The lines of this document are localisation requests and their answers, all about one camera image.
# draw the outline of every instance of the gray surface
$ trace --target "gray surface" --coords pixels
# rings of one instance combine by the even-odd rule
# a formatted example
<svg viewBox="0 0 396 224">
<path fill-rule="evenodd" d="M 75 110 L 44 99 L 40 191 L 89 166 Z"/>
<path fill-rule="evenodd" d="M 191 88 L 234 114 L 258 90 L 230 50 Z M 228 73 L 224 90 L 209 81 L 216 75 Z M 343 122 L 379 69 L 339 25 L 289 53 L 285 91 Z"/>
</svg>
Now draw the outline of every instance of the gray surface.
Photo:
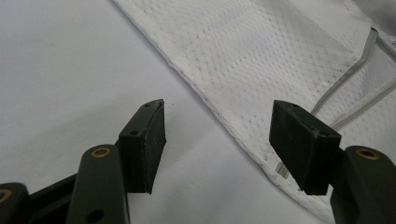
<svg viewBox="0 0 396 224">
<path fill-rule="evenodd" d="M 274 186 L 110 1 L 0 2 L 0 182 L 30 192 L 165 100 L 168 143 L 132 223 L 322 223 Z"/>
<path fill-rule="evenodd" d="M 388 35 L 396 35 L 395 0 L 353 0 Z"/>
</svg>

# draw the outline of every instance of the screw hole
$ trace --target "screw hole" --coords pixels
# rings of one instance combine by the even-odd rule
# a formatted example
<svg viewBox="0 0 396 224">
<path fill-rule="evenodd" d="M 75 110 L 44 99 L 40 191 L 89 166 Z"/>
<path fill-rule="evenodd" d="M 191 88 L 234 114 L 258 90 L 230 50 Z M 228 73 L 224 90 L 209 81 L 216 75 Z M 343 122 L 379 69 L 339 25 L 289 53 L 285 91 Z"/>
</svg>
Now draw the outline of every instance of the screw hole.
<svg viewBox="0 0 396 224">
<path fill-rule="evenodd" d="M 85 221 L 88 223 L 96 223 L 100 221 L 104 215 L 105 213 L 102 210 L 94 210 L 87 215 Z"/>
<path fill-rule="evenodd" d="M 11 196 L 12 190 L 0 189 L 0 203 L 5 202 Z"/>
<path fill-rule="evenodd" d="M 107 156 L 108 154 L 110 154 L 110 148 L 100 147 L 100 148 L 95 149 L 91 153 L 91 156 L 93 156 L 95 158 L 103 158 L 103 157 Z"/>
<path fill-rule="evenodd" d="M 376 161 L 379 159 L 378 154 L 376 154 L 375 152 L 373 152 L 371 150 L 365 149 L 365 148 L 359 148 L 356 152 L 360 156 L 362 156 L 363 158 L 368 159 L 368 160 Z"/>
</svg>

